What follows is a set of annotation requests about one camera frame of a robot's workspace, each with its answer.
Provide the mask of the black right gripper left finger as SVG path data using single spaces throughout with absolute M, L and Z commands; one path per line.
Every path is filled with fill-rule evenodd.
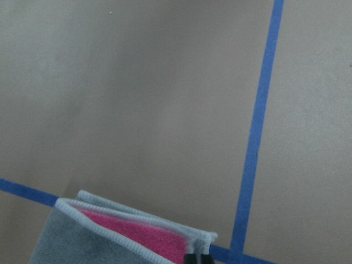
M 196 254 L 185 254 L 184 255 L 184 264 L 198 264 Z

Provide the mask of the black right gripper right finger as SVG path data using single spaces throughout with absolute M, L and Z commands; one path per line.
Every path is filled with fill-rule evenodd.
M 201 264 L 213 264 L 213 257 L 209 254 L 200 255 Z

